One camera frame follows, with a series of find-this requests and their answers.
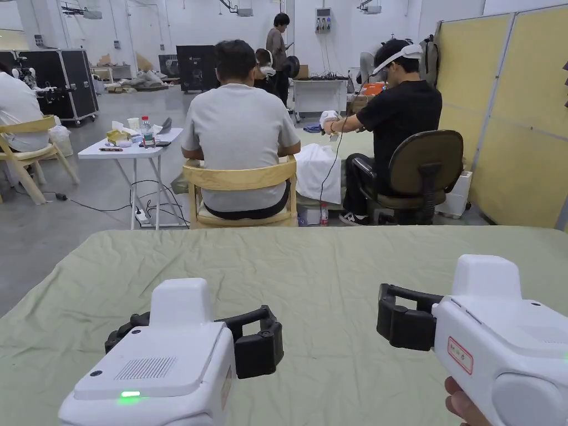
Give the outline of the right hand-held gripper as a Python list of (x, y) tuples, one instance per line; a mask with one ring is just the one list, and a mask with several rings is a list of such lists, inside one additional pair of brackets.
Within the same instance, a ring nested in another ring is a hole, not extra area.
[(462, 255), (444, 298), (383, 283), (377, 332), (436, 357), (492, 425), (566, 425), (567, 318), (524, 299), (516, 264)]

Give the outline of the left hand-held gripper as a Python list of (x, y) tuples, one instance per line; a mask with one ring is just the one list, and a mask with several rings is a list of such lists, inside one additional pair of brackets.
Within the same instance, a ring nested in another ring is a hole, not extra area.
[(105, 354), (63, 401), (61, 425), (225, 425), (235, 377), (276, 372), (282, 324), (267, 305), (215, 321), (204, 279), (170, 279), (150, 312), (109, 334)]

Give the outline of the person's right hand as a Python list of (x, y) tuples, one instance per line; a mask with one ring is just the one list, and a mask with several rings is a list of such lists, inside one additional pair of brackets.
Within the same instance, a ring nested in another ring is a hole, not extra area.
[(447, 377), (444, 382), (448, 396), (445, 400), (446, 409), (462, 420), (460, 425), (489, 426), (491, 425), (483, 413), (466, 395), (453, 377)]

